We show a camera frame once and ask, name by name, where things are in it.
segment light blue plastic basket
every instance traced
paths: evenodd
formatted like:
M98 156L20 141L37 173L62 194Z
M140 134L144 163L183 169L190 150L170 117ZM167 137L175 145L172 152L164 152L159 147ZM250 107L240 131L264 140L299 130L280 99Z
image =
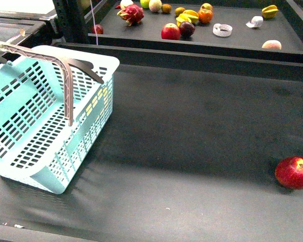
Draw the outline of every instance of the light blue plastic basket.
M61 194L112 112L119 60L51 46L55 54L91 62L100 84L71 67L74 123L64 118L63 77L50 62L20 57L0 65L0 175Z

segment tape roll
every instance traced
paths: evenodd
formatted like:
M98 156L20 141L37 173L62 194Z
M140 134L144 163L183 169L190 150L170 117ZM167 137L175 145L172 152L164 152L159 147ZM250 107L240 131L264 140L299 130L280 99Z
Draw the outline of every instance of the tape roll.
M215 24L213 26L213 33L220 37L228 37L231 35L232 27L227 24Z
M263 21L264 19L262 16L254 16L246 25L249 28L259 28L263 25Z

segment red apple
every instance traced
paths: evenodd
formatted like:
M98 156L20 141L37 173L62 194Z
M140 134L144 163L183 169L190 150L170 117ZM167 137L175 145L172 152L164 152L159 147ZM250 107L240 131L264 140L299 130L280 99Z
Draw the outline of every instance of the red apple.
M180 36L180 29L176 24L165 24L162 28L162 39L179 40Z
M282 160L275 169L279 183L289 189L303 189L303 157L292 156Z
M100 24L96 24L92 27L92 33L103 34L103 27Z

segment orange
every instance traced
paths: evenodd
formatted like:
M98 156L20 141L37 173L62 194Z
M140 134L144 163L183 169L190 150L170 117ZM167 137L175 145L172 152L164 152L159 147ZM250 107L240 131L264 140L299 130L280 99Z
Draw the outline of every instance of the orange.
M213 17L213 12L208 9L200 9L197 14L198 20L203 24L209 23Z

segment basket handle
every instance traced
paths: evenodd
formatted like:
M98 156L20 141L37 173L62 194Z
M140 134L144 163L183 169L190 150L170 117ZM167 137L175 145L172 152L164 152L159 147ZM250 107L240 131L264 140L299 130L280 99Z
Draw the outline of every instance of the basket handle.
M46 62L51 62L59 66L63 72L64 77L64 117L68 119L69 126L73 124L73 75L70 66L77 67L78 69L85 72L95 81L104 84L104 81L99 77L95 72L88 68L82 62L65 58L61 56L56 56L47 53L40 53L39 51L34 51L30 48L9 44L6 42L0 41L0 51L6 51L10 53L19 54L32 59L43 60Z

